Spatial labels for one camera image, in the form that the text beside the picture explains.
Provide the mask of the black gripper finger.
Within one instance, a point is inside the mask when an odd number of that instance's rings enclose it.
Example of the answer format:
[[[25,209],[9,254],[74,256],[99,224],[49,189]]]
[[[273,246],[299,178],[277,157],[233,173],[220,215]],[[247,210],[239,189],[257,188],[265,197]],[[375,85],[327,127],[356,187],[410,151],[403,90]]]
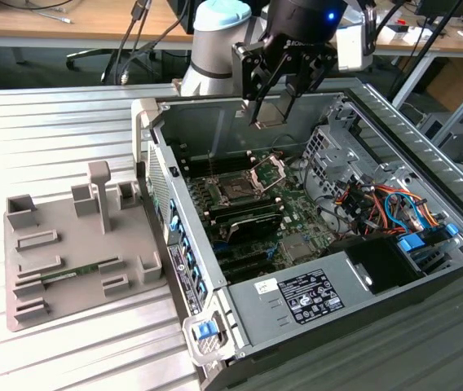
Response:
[[[299,67],[286,78],[285,91],[280,95],[279,112],[287,121],[297,98],[314,92],[337,63],[335,50],[322,50],[317,53],[303,53]]]
[[[265,103],[270,90],[286,74],[292,56],[282,52],[275,64],[269,65],[263,42],[232,46],[234,91],[242,98],[242,109],[251,125],[284,125],[278,103]]]

